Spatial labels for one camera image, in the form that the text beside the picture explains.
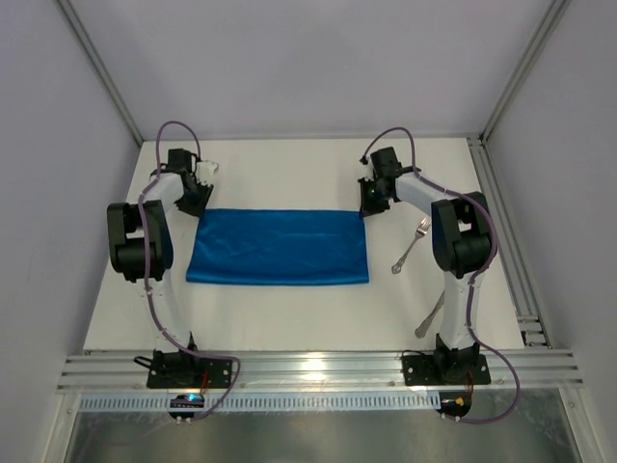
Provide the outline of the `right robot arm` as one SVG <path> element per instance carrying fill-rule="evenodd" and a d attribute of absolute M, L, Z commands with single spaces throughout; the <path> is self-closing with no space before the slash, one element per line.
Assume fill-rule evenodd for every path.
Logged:
<path fill-rule="evenodd" d="M 407 203 L 431 221 L 432 253 L 443 272 L 443 322 L 430 354 L 402 357 L 408 386 L 491 382 L 480 343 L 474 337 L 479 287 L 496 254 L 492 221 L 480 192 L 456 193 L 405 167 L 393 148 L 365 154 L 371 174 L 359 180 L 362 218 L 382 213 L 392 202 Z"/>

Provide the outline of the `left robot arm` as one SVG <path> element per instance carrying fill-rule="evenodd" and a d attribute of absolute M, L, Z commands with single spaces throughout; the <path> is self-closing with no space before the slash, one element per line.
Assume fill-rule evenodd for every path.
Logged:
<path fill-rule="evenodd" d="M 110 261 L 130 284 L 142 286 L 157 347 L 153 363 L 167 358 L 194 363 L 200 357 L 180 313 L 172 282 L 174 244 L 168 213 L 201 218 L 213 193 L 219 164 L 189 150 L 171 149 L 158 162 L 137 202 L 107 207 Z"/>

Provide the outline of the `blue satin napkin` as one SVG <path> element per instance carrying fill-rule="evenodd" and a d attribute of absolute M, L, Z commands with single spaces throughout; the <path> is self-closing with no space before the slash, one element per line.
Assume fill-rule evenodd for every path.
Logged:
<path fill-rule="evenodd" d="M 370 281 L 359 213 L 327 209 L 207 210 L 186 281 L 228 286 L 349 286 Z"/>

